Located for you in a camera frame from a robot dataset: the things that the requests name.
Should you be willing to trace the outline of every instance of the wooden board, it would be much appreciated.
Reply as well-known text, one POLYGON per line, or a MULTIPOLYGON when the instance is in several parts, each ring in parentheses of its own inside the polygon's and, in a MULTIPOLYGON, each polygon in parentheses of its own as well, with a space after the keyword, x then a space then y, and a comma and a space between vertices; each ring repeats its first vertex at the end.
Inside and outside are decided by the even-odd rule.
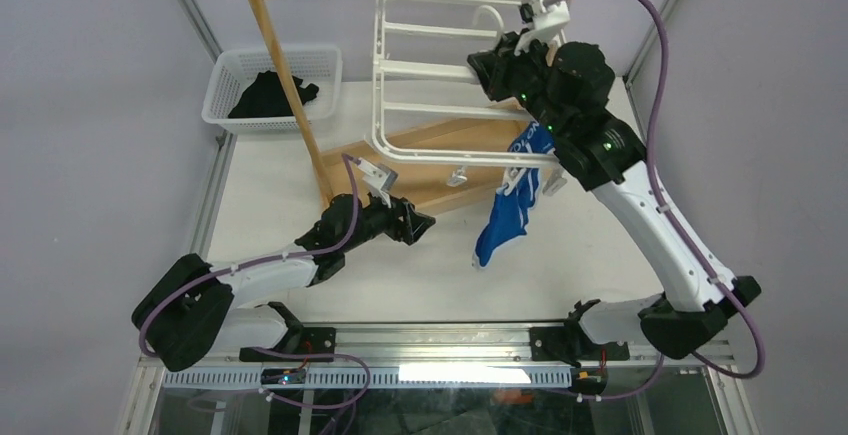
MULTIPOLYGON (((400 148, 503 151, 525 126, 526 122, 512 120, 457 119, 419 126, 388 138, 400 148)), ((407 198, 417 209, 429 215, 491 198, 503 179, 501 167, 468 167, 468 181, 458 187, 449 187, 445 182, 456 166, 387 162, 367 143, 358 142, 322 153, 330 186, 336 194, 350 193, 342 153, 364 157, 372 163, 385 163, 397 171, 398 181, 391 190, 392 195, 407 198)), ((368 189, 361 180, 358 187, 360 197, 365 201, 368 189)))

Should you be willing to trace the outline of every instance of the white laundry basket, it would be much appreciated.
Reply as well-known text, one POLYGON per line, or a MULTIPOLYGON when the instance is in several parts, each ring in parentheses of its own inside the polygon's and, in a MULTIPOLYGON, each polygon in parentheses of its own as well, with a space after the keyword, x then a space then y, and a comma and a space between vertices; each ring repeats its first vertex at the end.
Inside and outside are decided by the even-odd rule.
MULTIPOLYGON (((318 97, 303 105, 310 124, 326 120, 336 110, 342 78, 342 54, 335 45, 283 45, 292 75, 302 78, 303 85, 318 86, 318 97)), ((268 130, 297 131, 294 117, 227 118, 242 92, 256 80, 256 75, 276 71, 265 47, 227 50, 218 57, 206 98, 203 121, 220 125, 232 133, 268 130)))

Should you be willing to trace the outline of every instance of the white metal rack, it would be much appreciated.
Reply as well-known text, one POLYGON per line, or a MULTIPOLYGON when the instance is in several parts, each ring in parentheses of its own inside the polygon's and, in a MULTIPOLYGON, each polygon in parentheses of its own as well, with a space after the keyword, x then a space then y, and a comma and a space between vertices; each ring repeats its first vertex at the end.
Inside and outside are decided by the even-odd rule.
MULTIPOLYGON (((424 39, 433 42, 434 38, 450 41, 480 41, 489 42, 488 48, 494 46, 503 27, 500 30, 484 30, 478 28, 456 28, 439 25, 419 25, 398 23, 388 20, 389 2, 400 0, 377 0, 377 15, 374 22, 374 70, 373 70, 373 113, 371 124, 371 142, 377 152, 388 160, 400 163, 445 164, 457 166, 494 166, 494 167, 528 167, 555 168, 559 164, 556 157, 545 154, 508 152, 504 147, 501 152, 486 152, 473 150, 439 150, 439 149, 409 149, 393 145, 387 132, 387 119, 395 117, 411 117, 416 115, 437 116, 447 118, 475 118, 491 120, 526 120, 532 118, 523 110, 487 108, 469 105, 442 105, 433 103, 415 103, 404 101, 391 90, 389 79, 403 80, 435 80, 455 83, 479 83, 474 72, 465 65, 445 65, 422 63, 407 60, 390 60, 390 40, 393 35, 402 35, 424 39)), ((403 0, 414 4, 441 4, 449 6, 486 7, 487 11, 499 13, 506 9, 504 15, 516 17, 521 0, 403 0)), ((485 50, 487 45, 481 43, 478 50, 485 50)))

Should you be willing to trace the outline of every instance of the blue cloth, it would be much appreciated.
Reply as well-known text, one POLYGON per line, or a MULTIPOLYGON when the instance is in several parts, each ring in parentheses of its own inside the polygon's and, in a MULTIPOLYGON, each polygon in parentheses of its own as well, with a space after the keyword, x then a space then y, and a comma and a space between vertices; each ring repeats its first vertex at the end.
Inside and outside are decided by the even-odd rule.
MULTIPOLYGON (((528 125, 509 147, 510 152, 521 153, 551 153, 553 149, 553 137, 537 122, 528 125)), ((538 168, 508 168, 505 173, 517 181, 504 184, 495 192, 489 224, 480 233, 474 247, 473 260, 477 268, 485 268, 495 250, 505 243, 527 235, 525 227, 530 222, 529 211, 539 199, 541 180, 538 168)))

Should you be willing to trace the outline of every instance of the white table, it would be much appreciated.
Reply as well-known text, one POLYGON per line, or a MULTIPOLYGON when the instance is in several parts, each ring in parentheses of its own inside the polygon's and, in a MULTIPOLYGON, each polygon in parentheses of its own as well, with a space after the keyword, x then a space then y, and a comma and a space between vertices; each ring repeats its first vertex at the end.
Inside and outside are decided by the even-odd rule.
MULTIPOLYGON (((438 94, 445 103, 482 96, 472 85, 398 83, 410 84, 424 98, 438 94)), ((370 96, 370 82, 343 84, 332 127, 316 133, 322 149, 362 139, 370 96)), ((635 126, 620 80, 610 98, 610 111, 635 126)), ((563 318, 581 299, 619 301, 662 290, 618 221, 574 180, 542 198, 531 212, 528 236, 478 271, 471 254, 490 209, 487 201, 442 214, 412 247, 380 237, 348 253, 347 266, 329 281, 268 299, 286 303, 306 322, 519 321, 563 318)), ((207 259, 224 262, 279 250, 320 214, 298 134, 240 135, 207 259)))

